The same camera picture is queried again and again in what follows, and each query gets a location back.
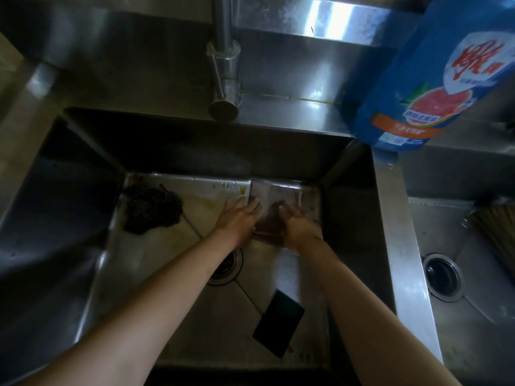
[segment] stainless steel sink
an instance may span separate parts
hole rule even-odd
[[[461,272],[463,295],[431,296],[445,365],[465,385],[513,384],[515,286],[466,216],[489,194],[515,196],[515,158],[427,146],[400,162],[421,256],[443,254]]]
[[[67,117],[55,122],[0,232],[0,383],[76,342],[208,233],[225,198],[247,196],[257,177],[303,187],[303,208],[321,222],[329,244],[396,310],[370,149],[323,190],[318,181],[350,138],[99,110],[70,109]],[[119,193],[136,178],[181,195],[178,225],[141,236],[122,230]],[[239,254],[240,273],[206,286],[148,383],[357,383],[303,261],[255,240]],[[277,289],[306,310],[282,359],[252,338]]]

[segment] dark clump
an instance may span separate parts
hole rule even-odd
[[[155,227],[170,227],[179,223],[182,215],[182,200],[174,192],[159,188],[132,185],[122,191],[130,198],[127,204],[127,220],[124,230],[144,234]]]

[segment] grapefruit picture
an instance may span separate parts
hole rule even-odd
[[[429,90],[413,100],[406,109],[405,116],[409,123],[417,125],[434,124],[434,120],[439,123],[453,115],[457,115],[466,110],[471,104],[472,90],[464,90],[449,95],[445,88],[435,88]],[[428,115],[429,117],[416,117],[413,114]]]

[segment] faucet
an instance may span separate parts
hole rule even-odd
[[[232,37],[232,0],[211,0],[211,5],[215,38],[208,43],[205,54],[215,88],[209,114],[221,123],[231,123],[241,105],[241,47]]]

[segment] person's left hand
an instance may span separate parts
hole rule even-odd
[[[236,246],[243,245],[254,232],[254,225],[263,214],[264,208],[258,205],[257,199],[247,205],[244,197],[233,205],[231,198],[228,198],[216,221],[215,230],[226,231],[234,239]]]

